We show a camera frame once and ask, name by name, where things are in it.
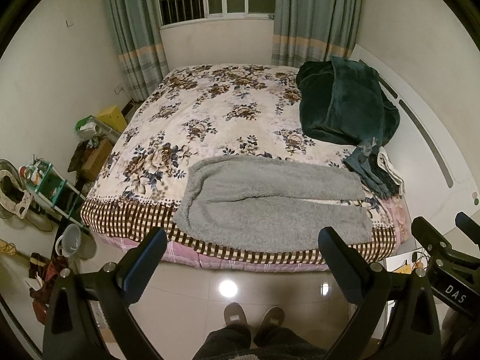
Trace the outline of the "grey fleece pants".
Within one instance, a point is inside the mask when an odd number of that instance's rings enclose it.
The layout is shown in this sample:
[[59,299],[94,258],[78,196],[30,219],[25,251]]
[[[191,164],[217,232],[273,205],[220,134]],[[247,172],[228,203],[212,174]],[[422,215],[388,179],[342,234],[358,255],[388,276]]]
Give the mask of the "grey fleece pants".
[[188,170],[174,223],[197,240],[253,252],[315,249],[327,227],[352,245],[371,237],[364,199],[360,178],[345,169],[251,155],[211,157]]

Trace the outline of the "white bedside table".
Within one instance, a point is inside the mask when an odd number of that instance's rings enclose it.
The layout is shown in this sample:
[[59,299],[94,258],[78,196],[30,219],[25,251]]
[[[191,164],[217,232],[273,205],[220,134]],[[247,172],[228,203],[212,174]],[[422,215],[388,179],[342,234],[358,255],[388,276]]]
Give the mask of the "white bedside table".
[[390,256],[383,261],[385,269],[389,272],[409,275],[417,268],[426,269],[430,256],[424,249],[408,251]]

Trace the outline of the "white headboard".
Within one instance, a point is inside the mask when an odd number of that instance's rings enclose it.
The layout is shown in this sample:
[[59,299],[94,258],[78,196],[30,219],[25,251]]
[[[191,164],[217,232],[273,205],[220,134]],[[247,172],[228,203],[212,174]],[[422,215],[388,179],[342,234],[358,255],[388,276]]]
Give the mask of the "white headboard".
[[448,233],[458,212],[472,215],[479,208],[479,189],[464,156],[437,115],[392,69],[360,45],[352,59],[377,70],[384,94],[400,113],[385,150],[404,180],[411,217],[422,216]]

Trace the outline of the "red clothes pile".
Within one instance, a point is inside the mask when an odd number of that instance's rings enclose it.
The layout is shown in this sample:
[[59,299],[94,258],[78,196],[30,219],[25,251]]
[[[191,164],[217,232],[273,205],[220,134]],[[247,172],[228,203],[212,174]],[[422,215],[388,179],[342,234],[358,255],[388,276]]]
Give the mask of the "red clothes pile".
[[39,253],[32,253],[29,259],[28,277],[37,281],[40,289],[30,289],[32,308],[37,321],[44,325],[55,281],[64,268],[68,268],[68,260],[64,256],[52,255],[46,258]]

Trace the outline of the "grey bucket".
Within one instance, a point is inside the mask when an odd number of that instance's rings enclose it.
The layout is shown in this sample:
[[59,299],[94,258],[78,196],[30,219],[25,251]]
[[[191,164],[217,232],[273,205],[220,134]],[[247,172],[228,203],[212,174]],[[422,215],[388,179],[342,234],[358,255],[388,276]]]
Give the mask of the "grey bucket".
[[71,258],[79,251],[81,239],[81,229],[72,223],[65,228],[63,234],[55,242],[55,252],[65,258]]

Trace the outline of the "folded dark teal garment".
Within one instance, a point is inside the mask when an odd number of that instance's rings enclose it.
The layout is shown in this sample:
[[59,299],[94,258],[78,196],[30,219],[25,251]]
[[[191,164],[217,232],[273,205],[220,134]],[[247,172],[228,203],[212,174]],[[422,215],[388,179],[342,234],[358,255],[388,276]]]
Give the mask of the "folded dark teal garment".
[[391,176],[377,164],[380,149],[375,137],[363,140],[353,152],[343,159],[346,168],[358,174],[361,182],[376,194],[386,200],[399,193],[400,187]]

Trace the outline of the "right grey slipper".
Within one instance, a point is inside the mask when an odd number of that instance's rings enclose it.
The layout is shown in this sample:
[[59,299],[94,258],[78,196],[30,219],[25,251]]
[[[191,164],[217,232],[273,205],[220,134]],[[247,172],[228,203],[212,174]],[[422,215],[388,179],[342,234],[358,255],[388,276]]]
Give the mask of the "right grey slipper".
[[258,326],[258,332],[261,332],[267,328],[279,328],[283,325],[284,320],[284,310],[280,306],[272,306],[266,311],[264,317],[262,318]]

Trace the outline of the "grey slipper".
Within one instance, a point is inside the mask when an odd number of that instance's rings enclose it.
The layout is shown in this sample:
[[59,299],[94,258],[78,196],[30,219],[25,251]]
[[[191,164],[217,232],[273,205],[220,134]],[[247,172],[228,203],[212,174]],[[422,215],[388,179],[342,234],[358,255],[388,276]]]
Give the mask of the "grey slipper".
[[266,311],[264,317],[262,318],[258,326],[258,332],[261,332],[267,328],[279,328],[283,325],[284,320],[284,310],[280,306],[272,306]]
[[239,325],[248,327],[247,317],[239,303],[232,302],[224,308],[224,322],[226,326]]

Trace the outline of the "left grey slipper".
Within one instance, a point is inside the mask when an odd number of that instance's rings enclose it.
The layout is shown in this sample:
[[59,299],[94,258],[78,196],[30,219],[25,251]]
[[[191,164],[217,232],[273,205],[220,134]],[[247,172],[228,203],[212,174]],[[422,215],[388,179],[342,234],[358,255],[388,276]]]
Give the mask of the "left grey slipper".
[[239,303],[232,302],[224,308],[224,322],[226,326],[239,325],[248,327],[247,317]]

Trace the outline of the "green shelf rack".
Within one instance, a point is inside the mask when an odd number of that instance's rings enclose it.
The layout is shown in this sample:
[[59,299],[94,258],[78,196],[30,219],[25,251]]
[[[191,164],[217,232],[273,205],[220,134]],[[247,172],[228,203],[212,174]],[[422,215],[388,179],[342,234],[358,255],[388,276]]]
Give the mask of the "green shelf rack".
[[35,158],[31,164],[19,168],[19,175],[28,190],[50,209],[79,227],[87,228],[80,217],[80,209],[86,197],[52,163]]

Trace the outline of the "cardboard box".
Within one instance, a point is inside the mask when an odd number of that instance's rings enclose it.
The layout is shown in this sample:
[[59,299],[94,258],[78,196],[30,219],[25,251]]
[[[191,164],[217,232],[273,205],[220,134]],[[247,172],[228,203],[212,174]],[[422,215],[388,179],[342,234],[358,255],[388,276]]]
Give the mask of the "cardboard box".
[[103,164],[112,152],[113,145],[108,139],[100,141],[98,147],[94,149],[86,161],[82,164],[81,174],[88,181],[95,181]]

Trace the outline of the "dark green fleece blanket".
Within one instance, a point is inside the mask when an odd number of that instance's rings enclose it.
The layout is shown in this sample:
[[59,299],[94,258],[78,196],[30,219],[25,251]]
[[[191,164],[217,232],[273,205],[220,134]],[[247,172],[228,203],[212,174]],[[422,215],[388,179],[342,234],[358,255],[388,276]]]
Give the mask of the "dark green fleece blanket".
[[347,58],[307,61],[299,69],[299,120],[304,135],[338,145],[387,144],[400,112],[384,94],[374,68]]

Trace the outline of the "yellow box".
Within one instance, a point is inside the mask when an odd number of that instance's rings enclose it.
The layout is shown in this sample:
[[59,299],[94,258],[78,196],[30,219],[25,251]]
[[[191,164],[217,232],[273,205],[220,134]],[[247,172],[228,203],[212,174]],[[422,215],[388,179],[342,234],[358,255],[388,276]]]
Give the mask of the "yellow box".
[[122,133],[127,127],[125,117],[118,106],[105,108],[96,115],[96,118],[118,133]]

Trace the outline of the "floral bed blanket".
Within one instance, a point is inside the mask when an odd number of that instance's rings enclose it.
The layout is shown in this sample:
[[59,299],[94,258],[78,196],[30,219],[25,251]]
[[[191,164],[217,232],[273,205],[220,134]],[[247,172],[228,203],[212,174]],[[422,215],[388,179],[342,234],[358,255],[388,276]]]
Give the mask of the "floral bed blanket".
[[[176,213],[188,170],[211,157],[251,155],[348,170],[343,159],[352,146],[304,135],[296,76],[294,67],[255,64],[170,72],[138,108],[86,201],[130,199],[172,206]],[[366,200],[380,198],[360,183],[373,230],[381,217]]]

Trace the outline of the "right green curtain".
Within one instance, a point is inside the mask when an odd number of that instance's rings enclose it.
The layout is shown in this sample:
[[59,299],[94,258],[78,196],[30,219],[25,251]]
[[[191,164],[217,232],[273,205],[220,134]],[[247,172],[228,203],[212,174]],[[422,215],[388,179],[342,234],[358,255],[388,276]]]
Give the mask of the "right green curtain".
[[272,65],[348,58],[356,44],[362,0],[276,0]]

